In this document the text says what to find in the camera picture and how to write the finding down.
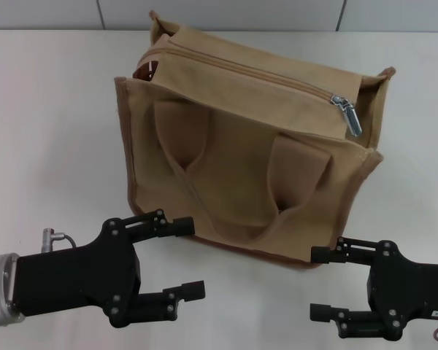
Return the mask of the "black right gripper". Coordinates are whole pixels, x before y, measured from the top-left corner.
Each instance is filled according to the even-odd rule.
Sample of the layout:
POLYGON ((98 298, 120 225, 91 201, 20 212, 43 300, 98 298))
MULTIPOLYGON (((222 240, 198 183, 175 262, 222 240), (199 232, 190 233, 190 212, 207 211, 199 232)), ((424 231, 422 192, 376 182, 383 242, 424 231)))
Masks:
POLYGON ((438 264, 411 261, 392 241, 339 237, 333 249, 313 246, 311 263, 370 265, 367 289, 372 311, 310 305, 310 319, 334 321, 340 338, 398 340, 408 322, 438 320, 438 264))

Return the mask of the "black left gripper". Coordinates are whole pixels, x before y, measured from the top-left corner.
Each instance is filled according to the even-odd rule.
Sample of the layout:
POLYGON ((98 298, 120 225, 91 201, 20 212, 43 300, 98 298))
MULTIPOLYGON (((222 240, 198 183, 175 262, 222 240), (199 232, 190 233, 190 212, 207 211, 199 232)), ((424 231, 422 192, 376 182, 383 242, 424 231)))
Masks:
POLYGON ((139 260, 126 221, 108 219, 89 244, 17 260, 13 303, 25 316, 102 308, 113 327, 177 319, 180 301, 205 299, 204 281, 138 294, 139 260))

